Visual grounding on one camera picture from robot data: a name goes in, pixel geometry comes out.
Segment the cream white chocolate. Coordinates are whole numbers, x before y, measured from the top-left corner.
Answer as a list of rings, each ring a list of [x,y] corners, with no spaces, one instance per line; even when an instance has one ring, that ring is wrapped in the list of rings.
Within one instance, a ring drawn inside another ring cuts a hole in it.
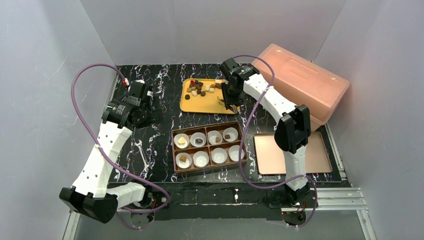
[[[184,138],[184,137],[180,137],[179,139],[178,139],[178,144],[179,145],[184,145],[186,143],[186,139]]]

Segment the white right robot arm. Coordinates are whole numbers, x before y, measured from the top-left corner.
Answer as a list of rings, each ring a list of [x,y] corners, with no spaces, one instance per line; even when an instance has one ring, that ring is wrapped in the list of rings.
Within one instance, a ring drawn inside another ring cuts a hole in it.
[[[235,112],[244,104],[244,95],[247,94],[256,100],[249,121],[259,105],[274,118],[274,141],[282,150],[285,162],[285,181],[282,182],[285,198],[292,205],[301,203],[310,191],[305,164],[311,136],[309,108],[304,104],[296,105],[274,88],[274,71],[271,72],[271,80],[267,81],[256,67],[240,65],[233,58],[225,60],[219,68],[225,79],[221,91],[227,110]]]

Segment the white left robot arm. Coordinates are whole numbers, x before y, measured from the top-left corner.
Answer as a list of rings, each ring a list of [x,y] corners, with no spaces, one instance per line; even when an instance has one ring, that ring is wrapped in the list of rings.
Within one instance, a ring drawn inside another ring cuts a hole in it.
[[[142,184],[129,182],[108,188],[108,182],[133,130],[163,120],[160,111],[152,108],[157,99],[153,91],[151,85],[136,80],[129,84],[128,93],[108,103],[84,168],[71,187],[64,187],[59,193],[59,198],[72,211],[105,224],[118,209],[143,200],[146,188]]]

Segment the brown chocolate box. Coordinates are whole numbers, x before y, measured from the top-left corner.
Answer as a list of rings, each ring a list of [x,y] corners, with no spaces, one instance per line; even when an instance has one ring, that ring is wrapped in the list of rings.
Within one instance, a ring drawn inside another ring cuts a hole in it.
[[[233,142],[226,142],[223,139],[223,131],[227,128],[236,128],[238,131],[238,138],[236,141]],[[217,144],[217,145],[211,145],[208,141],[208,132],[210,131],[219,131],[222,135],[222,143],[221,144]],[[193,147],[192,144],[190,143],[188,147],[184,148],[184,149],[179,149],[178,147],[176,147],[176,145],[174,144],[174,136],[176,134],[187,134],[189,137],[189,142],[190,142],[190,137],[192,134],[194,133],[204,133],[206,136],[206,144],[202,147]],[[215,171],[215,170],[219,170],[219,169],[235,169],[239,166],[239,162],[241,162],[241,164],[244,166],[247,163],[247,153],[246,153],[246,147],[243,146],[242,150],[244,150],[244,158],[237,161],[237,162],[233,162],[231,161],[230,157],[229,157],[229,148],[231,146],[234,145],[240,145],[241,143],[241,137],[242,137],[242,131],[241,131],[241,126],[237,121],[230,121],[230,122],[223,122],[223,123],[215,123],[215,124],[208,124],[208,125],[202,125],[202,126],[195,126],[195,127],[188,127],[188,128],[182,128],[182,129],[176,129],[176,130],[172,130],[171,131],[171,140],[172,140],[172,156],[173,156],[173,165],[174,165],[174,171],[177,173],[177,175],[179,176],[183,176],[183,175],[193,175],[193,174],[200,174],[200,173],[207,173],[207,172],[211,172],[211,171]],[[222,164],[216,164],[212,161],[212,150],[216,149],[216,148],[223,148],[226,150],[227,152],[227,160],[225,163]],[[194,163],[193,163],[193,155],[198,152],[198,151],[205,151],[208,153],[209,155],[209,163],[207,166],[205,167],[195,167]],[[187,169],[181,169],[176,165],[176,155],[179,153],[187,153],[191,156],[192,158],[192,164],[189,168]]]

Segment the orange plastic tray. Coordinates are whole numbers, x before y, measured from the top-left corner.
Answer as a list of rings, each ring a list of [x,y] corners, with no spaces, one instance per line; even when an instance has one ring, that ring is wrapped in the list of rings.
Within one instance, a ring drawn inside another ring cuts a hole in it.
[[[190,81],[198,81],[203,83],[201,91],[205,92],[205,96],[200,94],[194,95],[192,92],[188,92],[190,87]],[[215,83],[224,83],[224,79],[204,79],[204,78],[187,78],[182,84],[180,110],[186,113],[207,113],[207,114],[226,114],[235,115],[232,110],[226,109],[224,105],[220,105],[217,101],[217,97],[223,99],[222,90],[215,89],[213,92],[205,91],[206,86],[213,85]],[[190,99],[186,100],[185,95],[190,95]]]

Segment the white paper cup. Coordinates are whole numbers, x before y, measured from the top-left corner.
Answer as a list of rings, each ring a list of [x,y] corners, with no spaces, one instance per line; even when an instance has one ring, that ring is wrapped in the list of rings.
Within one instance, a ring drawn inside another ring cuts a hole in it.
[[[216,137],[220,138],[220,142],[216,142]],[[218,145],[223,142],[222,134],[217,130],[212,130],[207,133],[207,139],[210,145]]]
[[[201,139],[203,139],[203,143],[202,143],[202,144],[196,144],[196,143],[195,143],[195,140],[196,140],[197,138],[201,138]],[[193,147],[195,147],[195,148],[203,147],[203,146],[206,144],[206,141],[207,141],[207,139],[206,139],[206,135],[205,135],[204,133],[202,133],[202,132],[195,132],[195,133],[194,133],[194,134],[192,134],[192,135],[191,135],[191,137],[190,137],[190,143],[191,143],[191,145],[192,145]]]
[[[240,150],[239,145],[233,145],[228,149],[228,155],[232,162],[238,162],[240,159],[244,159],[245,152],[243,149]]]
[[[179,138],[181,138],[181,137],[185,138],[185,140],[186,140],[186,143],[185,143],[184,145],[182,145],[182,144],[178,144],[178,140],[179,140]],[[179,149],[185,149],[185,148],[187,148],[187,147],[190,145],[190,138],[189,138],[189,136],[188,136],[187,134],[185,134],[185,133],[178,133],[178,134],[176,134],[176,135],[174,136],[174,138],[173,138],[173,142],[174,142],[175,146],[176,146],[176,147],[178,147]]]
[[[224,148],[218,147],[212,150],[211,158],[215,164],[223,164],[227,161],[228,153]]]
[[[205,151],[198,151],[193,155],[193,164],[197,168],[206,167],[209,161],[209,154]]]
[[[181,156],[185,156],[186,157],[186,162],[182,162],[180,161],[180,157]],[[192,165],[192,157],[186,153],[186,152],[181,152],[178,153],[176,155],[176,165],[180,168],[180,169],[188,169],[191,165]]]
[[[229,134],[231,136],[231,138],[225,139],[225,135],[226,134]],[[228,128],[226,128],[222,132],[223,139],[226,142],[234,142],[234,141],[236,141],[238,139],[238,135],[239,135],[238,130],[236,128],[234,128],[234,127],[228,127]]]

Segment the pink plastic storage case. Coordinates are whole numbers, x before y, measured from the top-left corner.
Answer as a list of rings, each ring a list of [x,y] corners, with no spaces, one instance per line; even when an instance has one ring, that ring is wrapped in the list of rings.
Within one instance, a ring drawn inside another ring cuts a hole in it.
[[[350,82],[276,44],[270,44],[259,57],[274,71],[274,88],[296,105],[310,111],[311,130],[324,126]]]

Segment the aluminium frame rail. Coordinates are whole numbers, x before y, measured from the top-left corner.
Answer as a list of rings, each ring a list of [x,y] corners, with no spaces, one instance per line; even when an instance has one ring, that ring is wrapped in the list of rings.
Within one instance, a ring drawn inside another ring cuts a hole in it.
[[[368,206],[359,187],[319,188],[317,202],[318,211],[356,211],[365,239],[376,239]]]

